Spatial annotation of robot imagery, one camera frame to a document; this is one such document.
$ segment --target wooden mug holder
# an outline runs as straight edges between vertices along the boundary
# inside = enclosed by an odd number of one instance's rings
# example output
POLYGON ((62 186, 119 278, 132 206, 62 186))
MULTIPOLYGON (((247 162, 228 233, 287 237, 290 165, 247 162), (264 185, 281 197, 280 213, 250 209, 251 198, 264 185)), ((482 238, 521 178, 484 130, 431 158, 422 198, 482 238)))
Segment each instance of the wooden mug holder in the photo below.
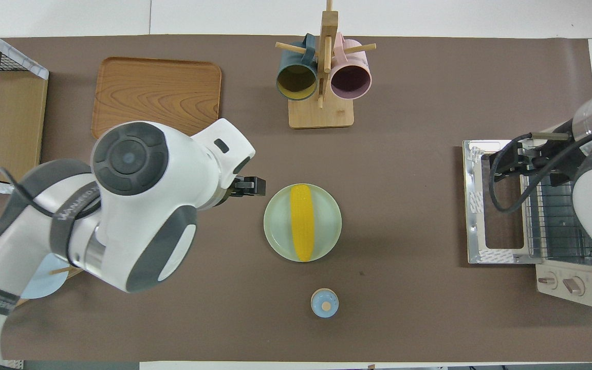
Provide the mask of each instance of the wooden mug holder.
MULTIPOLYGON (((338 98, 330 90, 330 65, 332 47, 338 31, 338 12, 332 10, 332 0, 327 0, 321 16, 319 46, 315 54, 319 58, 317 92, 305 100, 289 100, 289 127, 327 128, 348 127, 353 124, 353 100, 338 98)), ((305 53, 305 48, 276 42, 279 49, 305 53)), ((376 44, 360 45, 344 49, 344 54, 376 49, 376 44)))

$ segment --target mug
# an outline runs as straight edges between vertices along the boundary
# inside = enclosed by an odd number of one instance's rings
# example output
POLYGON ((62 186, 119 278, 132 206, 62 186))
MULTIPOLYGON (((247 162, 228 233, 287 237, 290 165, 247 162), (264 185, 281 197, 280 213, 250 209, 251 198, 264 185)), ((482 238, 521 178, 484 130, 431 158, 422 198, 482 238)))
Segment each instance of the mug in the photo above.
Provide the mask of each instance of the mug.
POLYGON ((341 32, 335 37, 335 57, 331 61, 330 89, 341 99, 357 99, 369 91, 372 75, 364 51, 344 54, 344 49, 360 46, 355 40, 345 40, 341 32))
POLYGON ((303 42, 291 43, 305 48, 305 54, 283 50, 277 69, 275 86, 287 99, 310 98, 317 90, 317 61, 315 61, 315 36, 308 33, 303 42))

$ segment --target blue lid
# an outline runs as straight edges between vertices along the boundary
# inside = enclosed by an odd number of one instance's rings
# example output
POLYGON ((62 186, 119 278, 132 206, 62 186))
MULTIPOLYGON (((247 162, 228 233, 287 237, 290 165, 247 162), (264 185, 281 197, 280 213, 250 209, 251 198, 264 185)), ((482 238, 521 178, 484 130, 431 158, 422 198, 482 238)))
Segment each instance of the blue lid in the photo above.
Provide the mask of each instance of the blue lid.
POLYGON ((339 300, 335 292, 330 289, 322 288, 314 292, 312 300, 312 311, 319 318, 330 318, 335 315, 339 308, 339 300))

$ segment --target brown tabletop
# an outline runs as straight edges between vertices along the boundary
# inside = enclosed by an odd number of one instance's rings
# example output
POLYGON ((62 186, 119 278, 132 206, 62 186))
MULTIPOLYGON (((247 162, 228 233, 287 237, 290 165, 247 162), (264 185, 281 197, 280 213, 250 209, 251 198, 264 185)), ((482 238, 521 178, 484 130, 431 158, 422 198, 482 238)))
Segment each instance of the brown tabletop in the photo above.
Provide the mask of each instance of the brown tabletop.
POLYGON ((357 39, 378 49, 355 124, 305 131, 289 128, 274 87, 273 46, 298 37, 8 40, 51 71, 43 161, 89 158, 106 57, 216 63, 221 117, 257 150, 243 175, 265 178, 267 196, 200 213, 188 258, 153 290, 126 294, 83 273, 27 302, 7 322, 5 357, 592 361, 591 307, 536 292, 533 266, 467 263, 460 151, 466 139, 571 117, 592 96, 586 40, 357 39), (297 182, 326 189, 343 217, 335 248, 306 264, 278 256, 263 234, 270 196, 297 182), (323 287, 341 302, 327 320, 309 308, 323 287))

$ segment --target brown rectangular tray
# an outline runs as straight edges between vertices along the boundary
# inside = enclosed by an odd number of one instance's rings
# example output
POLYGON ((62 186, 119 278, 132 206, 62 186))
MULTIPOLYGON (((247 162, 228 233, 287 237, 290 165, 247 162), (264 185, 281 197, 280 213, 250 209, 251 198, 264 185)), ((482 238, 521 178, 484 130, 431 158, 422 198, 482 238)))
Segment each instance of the brown rectangular tray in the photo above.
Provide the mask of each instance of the brown rectangular tray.
POLYGON ((99 67, 92 135, 130 120, 166 124, 187 135, 218 119, 220 68, 214 63, 110 57, 99 67))

